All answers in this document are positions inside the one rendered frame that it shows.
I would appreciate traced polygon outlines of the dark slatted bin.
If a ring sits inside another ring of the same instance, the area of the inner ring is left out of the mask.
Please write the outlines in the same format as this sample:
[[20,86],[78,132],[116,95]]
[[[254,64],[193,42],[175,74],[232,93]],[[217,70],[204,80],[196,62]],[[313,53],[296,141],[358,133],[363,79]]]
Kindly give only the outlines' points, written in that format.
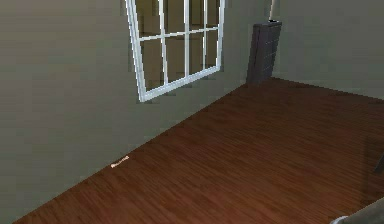
[[259,84],[272,76],[282,22],[269,20],[253,26],[246,82]]

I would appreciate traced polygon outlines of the white framed window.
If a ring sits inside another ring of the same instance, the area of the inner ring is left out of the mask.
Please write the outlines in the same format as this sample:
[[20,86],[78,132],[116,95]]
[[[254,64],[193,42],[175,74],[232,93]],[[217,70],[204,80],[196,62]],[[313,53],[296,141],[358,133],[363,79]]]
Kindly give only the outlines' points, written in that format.
[[124,3],[141,102],[221,69],[225,0]]

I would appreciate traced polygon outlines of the small pale stick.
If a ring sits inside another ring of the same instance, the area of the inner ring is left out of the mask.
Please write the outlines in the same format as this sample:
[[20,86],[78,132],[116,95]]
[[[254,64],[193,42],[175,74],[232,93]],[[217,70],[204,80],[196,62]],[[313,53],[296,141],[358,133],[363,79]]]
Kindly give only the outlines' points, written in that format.
[[111,164],[110,167],[115,168],[115,167],[119,166],[122,162],[124,162],[128,159],[129,159],[129,156],[125,156],[122,159],[120,159],[118,162]]

